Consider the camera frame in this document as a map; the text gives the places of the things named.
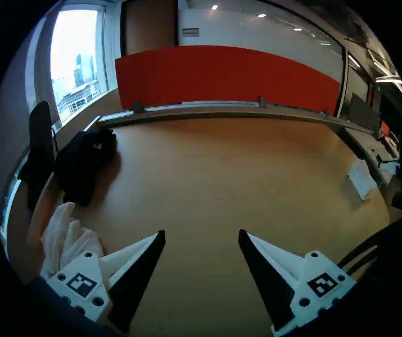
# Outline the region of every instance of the black jacket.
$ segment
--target black jacket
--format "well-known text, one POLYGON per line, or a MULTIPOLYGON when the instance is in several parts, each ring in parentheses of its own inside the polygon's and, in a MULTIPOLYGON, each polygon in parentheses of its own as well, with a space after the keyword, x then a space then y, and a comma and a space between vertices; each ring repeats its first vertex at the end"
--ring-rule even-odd
POLYGON ((116 154, 112 130, 80 131, 59 152, 54 173, 64 201, 87 206, 93 197, 94 182, 101 168, 116 154))

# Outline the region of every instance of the sky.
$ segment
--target sky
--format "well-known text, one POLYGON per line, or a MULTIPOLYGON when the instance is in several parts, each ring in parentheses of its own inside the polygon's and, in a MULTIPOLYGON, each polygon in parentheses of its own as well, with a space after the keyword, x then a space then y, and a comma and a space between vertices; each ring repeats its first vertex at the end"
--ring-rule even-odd
POLYGON ((97 11, 62 11, 58 14, 51 42, 51 78, 63 78, 65 89, 75 86, 74 68, 78 54, 93 55, 97 11))

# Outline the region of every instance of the building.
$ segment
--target building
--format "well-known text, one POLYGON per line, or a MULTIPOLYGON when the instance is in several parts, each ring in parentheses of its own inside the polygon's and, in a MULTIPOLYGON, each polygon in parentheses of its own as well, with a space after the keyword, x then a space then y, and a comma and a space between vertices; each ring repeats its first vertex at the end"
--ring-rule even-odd
POLYGON ((74 70, 74 79, 76 86, 81 86, 84 83, 96 79, 94 73, 94 58, 93 55, 87 56, 78 54, 76 57, 76 69, 74 70))
POLYGON ((54 97, 56 102, 60 101, 67 93, 65 89, 65 81, 64 79, 51 79, 52 90, 54 91, 54 97))
POLYGON ((94 58, 93 55, 90 56, 90 70, 92 73, 92 79, 96 80, 96 72, 94 71, 94 58))
POLYGON ((67 119, 72 113, 81 109, 85 104, 101 95, 99 82, 92 80, 74 88, 57 104, 60 120, 67 119))
POLYGON ((76 88, 84 84, 84 76, 80 65, 77 65, 74 69, 74 82, 76 83, 76 88))

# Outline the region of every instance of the red panel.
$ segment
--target red panel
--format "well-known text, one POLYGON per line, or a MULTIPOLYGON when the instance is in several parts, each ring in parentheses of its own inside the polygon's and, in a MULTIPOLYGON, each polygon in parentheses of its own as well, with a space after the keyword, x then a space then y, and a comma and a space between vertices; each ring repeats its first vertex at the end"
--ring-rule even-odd
POLYGON ((388 134, 390 133, 390 128, 388 127, 388 125, 384 121, 382 121, 381 129, 382 129, 382 133, 385 136, 388 136, 388 134))
POLYGON ((194 45, 115 60, 124 109, 189 101, 258 101, 333 114, 340 84, 296 61, 236 47, 194 45))

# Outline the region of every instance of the wooden table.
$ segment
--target wooden table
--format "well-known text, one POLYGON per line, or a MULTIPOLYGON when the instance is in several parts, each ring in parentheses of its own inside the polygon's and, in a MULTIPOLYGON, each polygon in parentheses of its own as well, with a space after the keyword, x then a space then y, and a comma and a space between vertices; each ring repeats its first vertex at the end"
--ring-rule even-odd
POLYGON ((346 178, 355 155, 324 125, 200 119, 114 130, 119 156, 75 216, 109 252, 166 231, 131 336, 271 336, 239 229, 338 262, 388 224, 379 192, 360 200, 346 178))

